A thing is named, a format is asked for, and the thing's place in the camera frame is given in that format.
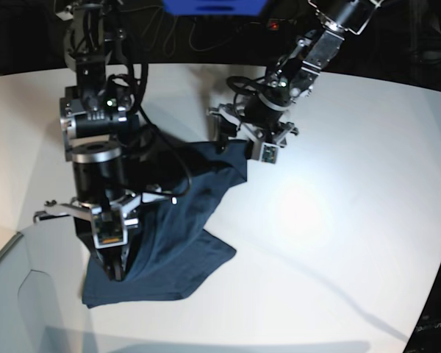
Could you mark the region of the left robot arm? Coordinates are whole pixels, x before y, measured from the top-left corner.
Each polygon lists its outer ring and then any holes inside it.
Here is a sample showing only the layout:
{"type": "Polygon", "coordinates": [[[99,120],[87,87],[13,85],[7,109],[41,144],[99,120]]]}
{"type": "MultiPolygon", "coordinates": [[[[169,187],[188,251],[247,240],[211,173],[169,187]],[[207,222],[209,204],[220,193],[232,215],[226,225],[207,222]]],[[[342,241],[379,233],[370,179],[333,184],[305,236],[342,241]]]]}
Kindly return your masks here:
{"type": "Polygon", "coordinates": [[[245,140],[248,159],[276,163],[289,134],[298,135],[292,122],[282,120],[302,96],[308,96],[316,79],[340,50],[345,34],[359,35],[380,1],[310,1],[320,27],[295,40],[292,48],[251,79],[230,76],[232,102],[209,108],[216,122],[215,143],[224,152],[234,139],[245,140]]]}

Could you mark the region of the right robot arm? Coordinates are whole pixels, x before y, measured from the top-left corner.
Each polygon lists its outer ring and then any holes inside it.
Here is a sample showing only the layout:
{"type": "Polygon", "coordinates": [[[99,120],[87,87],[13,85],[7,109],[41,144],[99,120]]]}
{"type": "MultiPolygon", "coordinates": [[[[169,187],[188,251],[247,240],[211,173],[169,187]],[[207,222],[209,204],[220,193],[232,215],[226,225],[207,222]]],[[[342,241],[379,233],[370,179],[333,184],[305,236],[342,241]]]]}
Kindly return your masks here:
{"type": "Polygon", "coordinates": [[[65,160],[72,165],[76,195],[67,203],[47,201],[40,217],[70,216],[78,239],[112,281],[125,279],[131,247],[141,223],[139,208],[177,199],[182,192],[158,184],[136,185],[129,169],[146,147],[143,134],[163,139],[142,108],[148,63],[135,73],[134,36],[124,22],[121,1],[68,1],[70,17],[63,47],[76,84],[60,99],[65,160]]]}

